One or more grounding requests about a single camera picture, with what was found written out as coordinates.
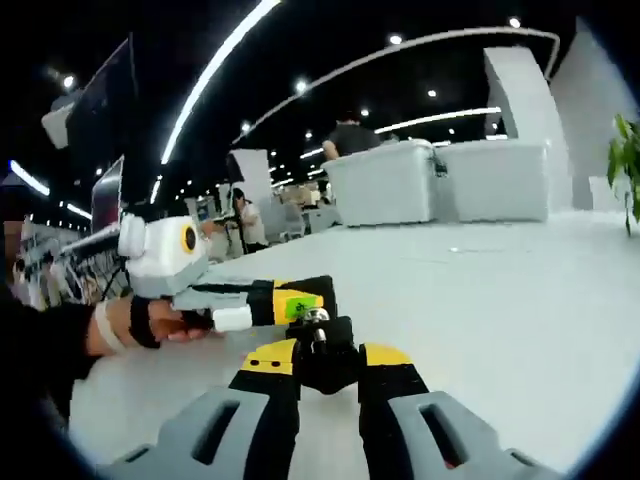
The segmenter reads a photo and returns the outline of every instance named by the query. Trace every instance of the curved led light strip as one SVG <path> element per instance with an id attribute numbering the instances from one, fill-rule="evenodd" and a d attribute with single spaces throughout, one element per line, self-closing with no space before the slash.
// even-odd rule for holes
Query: curved led light strip
<path id="1" fill-rule="evenodd" d="M 49 189 L 49 187 L 45 187 L 42 183 L 36 180 L 29 172 L 27 172 L 24 168 L 22 168 L 18 162 L 16 162 L 15 160 L 11 160 L 9 162 L 9 167 L 11 168 L 11 171 L 13 173 L 15 173 L 20 179 L 22 179 L 27 185 L 29 185 L 35 191 L 37 191 L 38 193 L 41 193 L 46 197 L 49 196 L 49 194 L 51 193 L 51 190 Z M 78 208 L 75 205 L 73 205 L 72 203 L 67 203 L 66 205 L 67 205 L 67 210 L 69 210 L 70 212 L 73 212 L 76 215 L 80 215 L 81 217 L 84 217 L 87 220 L 91 220 L 92 217 L 90 213 L 85 212 L 81 208 Z"/>
<path id="2" fill-rule="evenodd" d="M 406 50 L 408 48 L 413 48 L 418 45 L 424 45 L 426 43 L 437 42 L 440 40 L 449 40 L 451 38 L 460 38 L 460 37 L 469 37 L 473 35 L 495 35 L 495 34 L 513 34 L 513 35 L 523 35 L 523 36 L 533 36 L 533 37 L 542 37 L 553 40 L 553 48 L 551 49 L 551 55 L 549 56 L 549 63 L 547 63 L 547 68 L 544 70 L 544 76 L 547 80 L 551 75 L 551 70 L 556 63 L 556 59 L 558 58 L 558 51 L 560 50 L 560 37 L 555 33 L 551 32 L 543 32 L 541 30 L 535 30 L 532 28 L 513 28 L 513 27 L 478 27 L 478 28 L 465 28 L 462 30 L 451 30 L 448 32 L 434 33 L 431 35 L 426 35 L 424 37 L 415 38 L 413 40 L 407 40 L 400 45 L 392 45 L 390 47 L 385 48 L 384 50 L 379 50 L 374 52 L 366 57 L 362 57 L 358 60 L 354 60 L 353 62 L 345 65 L 344 67 L 340 67 L 337 70 L 325 75 L 324 77 L 319 78 L 315 82 L 312 82 L 307 85 L 307 88 L 302 93 L 298 93 L 290 96 L 285 101 L 273 107 L 267 113 L 265 113 L 262 117 L 260 117 L 252 126 L 251 129 L 255 129 L 258 125 L 268 119 L 270 116 L 274 115 L 288 104 L 302 97 L 303 95 L 307 95 L 314 88 L 322 85 L 323 83 L 328 82 L 329 80 L 333 80 L 335 77 L 342 75 L 354 68 L 357 68 L 365 63 L 369 63 L 373 60 L 376 60 L 381 57 L 385 57 L 392 53 L 397 53 L 401 50 Z M 231 145 L 235 145 L 240 140 L 242 140 L 246 136 L 246 133 L 243 132 L 236 138 Z"/>
<path id="3" fill-rule="evenodd" d="M 173 149 L 176 146 L 176 142 L 178 141 L 178 137 L 180 136 L 180 132 L 184 127 L 187 119 L 191 115 L 193 107 L 195 106 L 198 98 L 202 95 L 202 92 L 211 81 L 211 77 L 213 77 L 214 73 L 220 68 L 225 59 L 231 54 L 233 49 L 240 43 L 240 41 L 244 38 L 244 36 L 251 30 L 267 13 L 269 13 L 276 5 L 280 3 L 280 0 L 262 0 L 260 4 L 249 14 L 247 17 L 240 22 L 240 25 L 236 27 L 236 29 L 229 35 L 229 37 L 224 41 L 222 46 L 215 53 L 207 67 L 204 69 L 200 78 L 196 82 L 193 90 L 187 97 L 187 101 L 184 103 L 182 110 L 180 111 L 180 115 L 178 116 L 178 120 L 171 131 L 171 135 L 169 135 L 169 140 L 167 141 L 167 146 L 164 149 L 164 153 L 162 154 L 162 165 L 165 165 L 170 159 L 171 154 L 173 153 Z"/>
<path id="4" fill-rule="evenodd" d="M 71 203 L 67 203 L 67 210 L 69 210 L 70 212 L 75 213 L 76 215 L 80 215 L 81 217 L 84 217 L 87 220 L 91 220 L 93 218 L 90 213 L 85 212 L 81 208 L 78 208 L 78 207 L 76 207 L 75 205 L 73 205 Z"/>
<path id="5" fill-rule="evenodd" d="M 49 190 L 49 187 L 44 186 L 38 180 L 33 178 L 31 175 L 29 175 L 29 173 L 27 173 L 27 171 L 24 168 L 22 168 L 18 162 L 16 162 L 15 160 L 11 160 L 9 162 L 9 168 L 11 168 L 11 171 L 13 173 L 15 173 L 20 179 L 22 179 L 27 185 L 29 185 L 35 191 L 37 191 L 38 193 L 41 193 L 45 197 L 49 196 L 49 193 L 51 192 L 51 190 Z"/>
<path id="6" fill-rule="evenodd" d="M 483 108 L 472 108 L 470 110 L 459 110 L 457 112 L 448 112 L 448 113 L 439 113 L 438 115 L 431 115 L 429 117 L 416 118 L 414 120 L 408 120 L 406 122 L 394 123 L 393 125 L 389 125 L 387 127 L 378 128 L 374 130 L 376 134 L 391 132 L 393 130 L 398 130 L 400 128 L 412 127 L 413 125 L 420 125 L 421 123 L 429 123 L 436 122 L 438 120 L 448 120 L 450 118 L 458 118 L 458 117 L 468 117 L 470 115 L 487 115 L 489 113 L 500 113 L 502 110 L 500 107 L 483 107 Z M 434 147 L 443 147 L 446 145 L 451 145 L 451 142 L 436 142 L 432 143 Z M 318 153 L 322 153 L 322 148 L 316 148 L 315 150 L 311 150 L 310 152 L 303 153 L 300 155 L 300 160 L 304 160 L 305 158 L 312 157 L 317 155 Z"/>

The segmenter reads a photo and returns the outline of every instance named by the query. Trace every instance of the white pillar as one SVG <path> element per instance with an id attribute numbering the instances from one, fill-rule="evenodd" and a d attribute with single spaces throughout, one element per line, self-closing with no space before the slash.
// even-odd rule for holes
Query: white pillar
<path id="1" fill-rule="evenodd" d="M 485 63 L 492 98 L 502 109 L 510 138 L 545 145 L 545 171 L 549 184 L 549 211 L 571 208 L 569 155 L 560 115 L 547 81 L 528 48 L 485 48 Z"/>

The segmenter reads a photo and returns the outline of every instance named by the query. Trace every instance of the woman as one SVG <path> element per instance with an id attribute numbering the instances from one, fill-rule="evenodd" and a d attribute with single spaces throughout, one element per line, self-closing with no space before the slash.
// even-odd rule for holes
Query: woman
<path id="1" fill-rule="evenodd" d="M 235 201 L 236 211 L 240 214 L 242 220 L 242 230 L 244 232 L 244 241 L 247 244 L 247 253 L 264 250 L 269 244 L 264 234 L 264 224 L 260 217 L 260 210 L 258 210 L 258 207 L 256 207 L 253 202 L 245 198 L 244 192 L 239 188 L 233 189 L 233 199 Z M 235 222 L 230 223 L 232 226 L 237 227 Z"/>

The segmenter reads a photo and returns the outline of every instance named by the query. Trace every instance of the man in black shirt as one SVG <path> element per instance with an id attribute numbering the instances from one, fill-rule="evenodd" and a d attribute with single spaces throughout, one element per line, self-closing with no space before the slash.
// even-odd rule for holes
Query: man in black shirt
<path id="1" fill-rule="evenodd" d="M 335 160 L 352 153 L 380 146 L 378 135 L 360 125 L 353 112 L 346 112 L 337 120 L 337 126 L 322 144 L 327 160 Z"/>

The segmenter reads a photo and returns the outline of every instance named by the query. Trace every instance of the green sticker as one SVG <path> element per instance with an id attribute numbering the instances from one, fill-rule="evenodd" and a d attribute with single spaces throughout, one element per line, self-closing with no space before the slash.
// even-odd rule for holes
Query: green sticker
<path id="1" fill-rule="evenodd" d="M 316 296 L 294 297 L 287 299 L 287 306 L 284 310 L 285 318 L 293 319 L 304 314 L 309 308 L 316 306 Z"/>

